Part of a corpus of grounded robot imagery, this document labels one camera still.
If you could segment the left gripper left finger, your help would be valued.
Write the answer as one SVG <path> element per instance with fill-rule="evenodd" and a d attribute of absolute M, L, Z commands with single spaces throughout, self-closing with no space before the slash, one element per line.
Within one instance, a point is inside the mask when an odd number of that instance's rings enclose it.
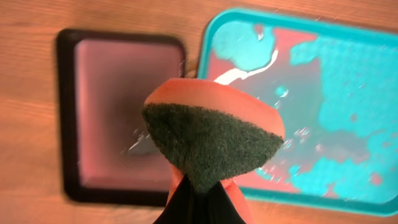
<path fill-rule="evenodd" d="M 193 224 L 195 193 L 185 175 L 154 224 Z"/>

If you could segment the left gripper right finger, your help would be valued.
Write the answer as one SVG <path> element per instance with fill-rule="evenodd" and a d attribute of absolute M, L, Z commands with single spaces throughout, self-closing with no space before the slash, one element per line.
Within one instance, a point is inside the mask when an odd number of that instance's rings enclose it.
<path fill-rule="evenodd" d="M 246 224 L 236 211 L 221 182 L 208 192 L 209 224 Z"/>

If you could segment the green and orange sponge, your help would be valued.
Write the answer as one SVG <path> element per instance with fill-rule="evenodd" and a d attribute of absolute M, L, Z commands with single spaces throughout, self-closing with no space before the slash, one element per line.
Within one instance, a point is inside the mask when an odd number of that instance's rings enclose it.
<path fill-rule="evenodd" d="M 228 85 L 172 78 L 147 97 L 142 115 L 172 166 L 168 202 L 186 175 L 195 193 L 193 224 L 207 224 L 208 192 L 221 182 L 241 218 L 252 222 L 233 179 L 263 166 L 283 145 L 277 110 Z"/>

